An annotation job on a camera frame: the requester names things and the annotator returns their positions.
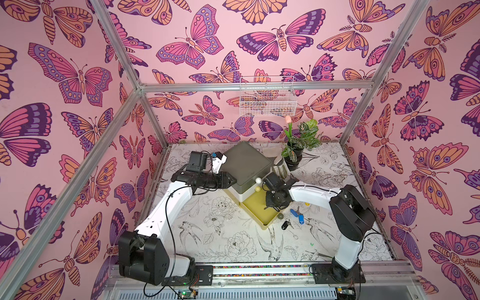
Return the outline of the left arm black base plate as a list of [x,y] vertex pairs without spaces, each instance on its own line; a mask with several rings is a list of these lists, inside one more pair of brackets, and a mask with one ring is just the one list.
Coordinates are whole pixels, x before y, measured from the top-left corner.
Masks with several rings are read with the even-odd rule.
[[213,282],[212,265],[201,265],[190,267],[184,276],[173,276],[166,278],[162,285],[170,286],[211,286]]

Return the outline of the blue tagged key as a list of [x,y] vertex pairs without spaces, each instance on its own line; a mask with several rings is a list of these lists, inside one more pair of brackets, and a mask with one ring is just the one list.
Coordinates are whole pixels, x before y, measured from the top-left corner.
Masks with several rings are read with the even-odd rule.
[[299,218],[299,212],[297,212],[295,209],[290,209],[290,212],[295,218]]
[[300,225],[303,225],[305,223],[305,217],[302,214],[298,215],[298,220]]

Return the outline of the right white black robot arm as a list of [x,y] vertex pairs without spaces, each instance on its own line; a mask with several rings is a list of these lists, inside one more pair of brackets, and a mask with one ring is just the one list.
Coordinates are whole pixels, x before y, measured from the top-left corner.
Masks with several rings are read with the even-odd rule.
[[266,206],[269,208],[280,211],[292,202],[302,202],[330,210],[341,233],[332,266],[343,271],[354,268],[363,240],[376,222],[371,205],[356,187],[350,184],[341,188],[320,187],[301,183],[294,177],[284,181],[273,172],[263,183],[267,187]]

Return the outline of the black tagged key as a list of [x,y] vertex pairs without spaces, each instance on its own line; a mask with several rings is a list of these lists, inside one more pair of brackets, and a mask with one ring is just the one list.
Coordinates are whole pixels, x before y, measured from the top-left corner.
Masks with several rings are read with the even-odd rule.
[[283,222],[283,224],[281,225],[281,229],[286,231],[286,230],[291,230],[293,227],[292,227],[292,224],[290,221],[285,221]]

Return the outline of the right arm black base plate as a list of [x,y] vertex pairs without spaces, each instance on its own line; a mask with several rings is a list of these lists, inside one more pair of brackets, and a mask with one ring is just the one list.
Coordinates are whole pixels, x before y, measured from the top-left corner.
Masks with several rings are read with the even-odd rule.
[[356,263],[351,269],[346,270],[340,265],[333,264],[312,264],[309,272],[313,275],[316,284],[329,285],[350,285],[366,283],[363,270],[359,263]]

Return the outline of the grey cream three-drawer chest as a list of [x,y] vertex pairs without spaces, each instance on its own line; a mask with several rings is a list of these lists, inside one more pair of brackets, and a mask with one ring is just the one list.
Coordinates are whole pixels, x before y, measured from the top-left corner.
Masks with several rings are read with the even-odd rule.
[[271,172],[273,162],[246,141],[227,150],[224,155],[226,162],[220,170],[236,179],[226,192],[242,203],[255,193],[257,186],[261,187],[264,178]]

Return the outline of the yellow bottom drawer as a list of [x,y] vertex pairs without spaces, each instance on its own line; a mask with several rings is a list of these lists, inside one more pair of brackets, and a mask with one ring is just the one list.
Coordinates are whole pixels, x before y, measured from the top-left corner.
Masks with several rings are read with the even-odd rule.
[[275,208],[266,206],[266,194],[266,191],[260,189],[239,204],[262,230],[267,230],[280,214]]

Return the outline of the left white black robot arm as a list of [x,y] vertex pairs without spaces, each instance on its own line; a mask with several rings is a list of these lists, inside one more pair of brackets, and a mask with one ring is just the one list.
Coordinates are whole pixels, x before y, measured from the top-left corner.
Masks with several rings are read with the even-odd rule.
[[119,238],[119,273],[150,285],[186,285],[198,278],[195,259],[168,252],[172,223],[197,190],[230,188],[236,179],[221,166],[228,158],[221,152],[193,151],[189,162],[176,171],[166,193],[149,216],[134,231]]

